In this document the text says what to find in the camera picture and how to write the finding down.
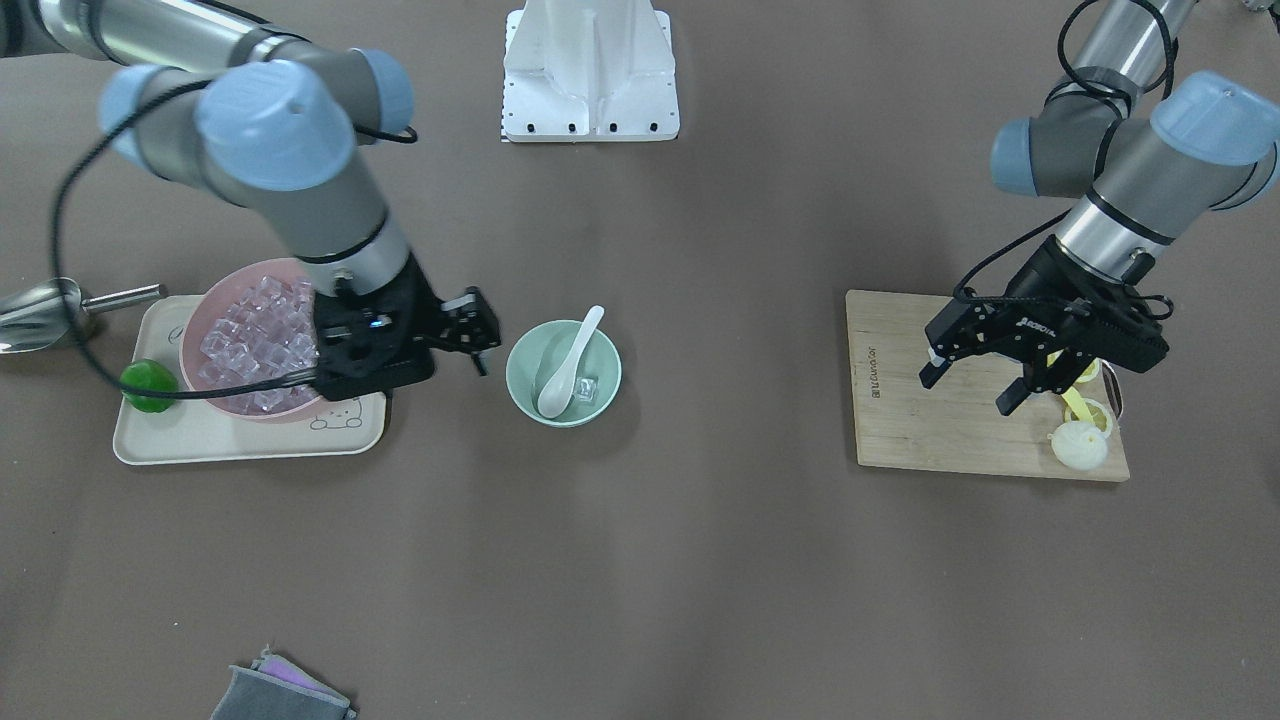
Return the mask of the black gripper over ice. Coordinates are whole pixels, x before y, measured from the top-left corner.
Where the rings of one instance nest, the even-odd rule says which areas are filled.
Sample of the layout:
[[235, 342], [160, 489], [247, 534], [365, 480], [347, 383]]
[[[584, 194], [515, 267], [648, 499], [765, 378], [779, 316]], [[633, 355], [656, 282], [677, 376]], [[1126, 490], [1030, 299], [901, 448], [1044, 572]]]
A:
[[480, 377], [490, 374], [490, 350], [502, 345], [483, 291], [470, 286], [440, 304], [413, 255], [371, 293], [317, 295], [314, 329], [314, 389], [333, 402], [430, 379], [436, 370], [430, 338], [440, 329], [440, 347], [468, 354]]

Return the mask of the black gripper with spoon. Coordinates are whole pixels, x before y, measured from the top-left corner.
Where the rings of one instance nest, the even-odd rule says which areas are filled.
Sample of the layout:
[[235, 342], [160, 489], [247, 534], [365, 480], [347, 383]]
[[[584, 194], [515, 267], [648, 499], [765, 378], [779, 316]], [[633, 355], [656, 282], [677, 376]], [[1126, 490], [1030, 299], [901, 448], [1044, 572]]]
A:
[[1005, 293], [948, 300], [925, 324], [929, 360], [919, 372], [932, 389], [960, 359], [995, 352], [1021, 364], [996, 398], [1004, 416], [1032, 395], [1061, 395], [1096, 360], [1148, 372], [1167, 356], [1160, 319], [1130, 284], [1106, 281], [1047, 237]]

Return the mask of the grey robot arm over ice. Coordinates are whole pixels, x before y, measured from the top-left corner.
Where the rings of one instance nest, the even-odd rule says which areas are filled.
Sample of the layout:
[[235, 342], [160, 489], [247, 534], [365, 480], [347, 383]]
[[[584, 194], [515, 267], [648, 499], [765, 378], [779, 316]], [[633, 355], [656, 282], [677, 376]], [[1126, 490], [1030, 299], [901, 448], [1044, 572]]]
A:
[[413, 90], [389, 54], [333, 51], [218, 1], [5, 1], [3, 55], [65, 53], [116, 63], [99, 101], [99, 141], [67, 173], [49, 215], [61, 275], [74, 183], [108, 150], [165, 181], [256, 211], [310, 279], [317, 360], [224, 398], [308, 386], [339, 401], [411, 386], [434, 352], [479, 374], [500, 345], [477, 287], [445, 301], [358, 152], [412, 143]]

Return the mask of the grey robot arm with spoon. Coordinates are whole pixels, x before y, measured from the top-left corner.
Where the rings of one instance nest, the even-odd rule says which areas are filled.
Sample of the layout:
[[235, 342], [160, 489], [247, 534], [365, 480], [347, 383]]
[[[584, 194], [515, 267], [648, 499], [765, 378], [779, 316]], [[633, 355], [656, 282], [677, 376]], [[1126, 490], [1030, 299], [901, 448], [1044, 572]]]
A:
[[998, 295], [963, 278], [927, 324], [933, 387], [959, 360], [997, 354], [1021, 375], [996, 400], [1009, 415], [1062, 395], [1096, 360], [1148, 372], [1169, 354], [1158, 295], [1139, 282], [1207, 211], [1243, 206], [1277, 182], [1277, 105], [1210, 70], [1175, 81], [1189, 1], [1105, 1], [1039, 114], [1007, 123], [997, 187], [1071, 208], [1030, 231], [1036, 251]]

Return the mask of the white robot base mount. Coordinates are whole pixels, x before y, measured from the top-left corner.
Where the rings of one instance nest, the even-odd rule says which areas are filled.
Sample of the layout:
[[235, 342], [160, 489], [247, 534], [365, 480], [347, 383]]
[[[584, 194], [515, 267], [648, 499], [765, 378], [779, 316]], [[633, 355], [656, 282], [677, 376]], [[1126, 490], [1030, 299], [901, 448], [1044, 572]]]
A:
[[680, 135], [671, 18], [649, 1], [526, 1], [506, 17], [503, 70], [506, 142]]

